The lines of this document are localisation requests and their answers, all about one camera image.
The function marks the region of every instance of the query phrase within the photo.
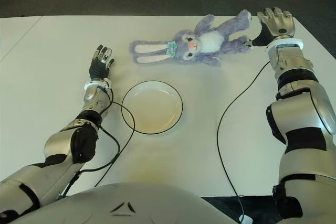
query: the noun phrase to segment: robot finger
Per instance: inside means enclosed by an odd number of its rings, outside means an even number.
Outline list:
[[[275,16],[277,16],[277,17],[283,15],[283,12],[279,7],[274,7],[273,12],[274,12]]]
[[[109,63],[106,64],[107,68],[110,69],[110,66],[114,63],[114,59],[111,59]]]
[[[285,15],[286,18],[291,18],[292,17],[292,14],[287,10],[284,11],[284,15]]]
[[[265,14],[266,14],[266,16],[267,16],[268,18],[272,18],[272,17],[274,17],[274,12],[272,11],[271,8],[266,7],[266,8],[265,8]]]
[[[100,61],[103,63],[106,63],[108,59],[110,58],[111,54],[112,54],[112,49],[111,48],[106,49]]]
[[[101,59],[103,58],[103,55],[104,55],[104,53],[105,53],[106,50],[107,50],[107,47],[104,47],[104,48],[100,51],[99,56],[98,56],[98,59],[99,59],[99,60],[101,60]]]
[[[259,18],[260,21],[263,20],[263,19],[267,19],[265,14],[263,14],[262,12],[257,12],[257,17]]]
[[[103,48],[103,45],[99,45],[98,47],[97,47],[97,50],[100,52],[100,50]]]
[[[95,50],[95,53],[93,54],[93,57],[92,57],[93,60],[98,59],[100,50],[102,48],[103,48],[103,45],[100,45],[99,47],[97,47],[97,49]]]

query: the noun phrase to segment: gray fingertip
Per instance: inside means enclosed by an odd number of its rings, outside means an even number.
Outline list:
[[[93,54],[92,59],[94,60],[94,59],[98,58],[98,55],[99,55],[99,50],[97,49],[97,50],[95,51],[95,53]]]
[[[292,13],[290,13],[289,11],[284,11],[284,15],[286,16],[286,17],[291,17],[292,16]]]
[[[265,8],[265,14],[266,14],[266,16],[268,16],[268,17],[272,17],[272,16],[274,16],[274,12],[273,12],[272,9],[269,8],[269,7],[266,7],[266,8]]]
[[[262,19],[262,18],[265,17],[265,14],[263,14],[262,12],[257,12],[257,17],[258,17],[259,19]]]
[[[282,10],[279,7],[274,7],[273,11],[276,16],[283,14]]]
[[[99,45],[99,46],[97,47],[97,50],[100,51],[102,48],[103,48],[103,45]]]
[[[105,53],[105,51],[107,50],[107,47],[104,47],[103,50],[101,51],[102,53]]]
[[[106,52],[104,53],[103,60],[107,60],[112,54],[112,49],[108,48]]]
[[[111,59],[109,62],[109,67],[114,63],[114,59]]]

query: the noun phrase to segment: bunny leg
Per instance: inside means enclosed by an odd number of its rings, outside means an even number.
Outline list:
[[[241,11],[236,17],[229,19],[217,27],[222,35],[234,34],[237,31],[242,31],[250,26],[251,13],[247,10]]]
[[[251,50],[251,47],[244,44],[247,41],[246,36],[241,36],[237,39],[225,42],[222,44],[220,54],[237,54],[240,52],[249,52]]]

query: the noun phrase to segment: white bunny belly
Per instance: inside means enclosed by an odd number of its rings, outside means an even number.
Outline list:
[[[203,53],[218,52],[224,42],[224,37],[217,31],[202,34],[198,39],[201,42]]]

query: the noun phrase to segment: purple plush rabbit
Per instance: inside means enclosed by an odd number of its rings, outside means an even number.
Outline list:
[[[220,66],[219,55],[248,52],[250,47],[244,44],[248,39],[241,36],[229,40],[229,36],[249,27],[251,13],[241,11],[236,17],[211,27],[215,16],[206,15],[194,31],[179,31],[173,41],[143,41],[131,43],[130,51],[136,63],[151,63],[174,59],[179,63],[200,61],[211,66]]]

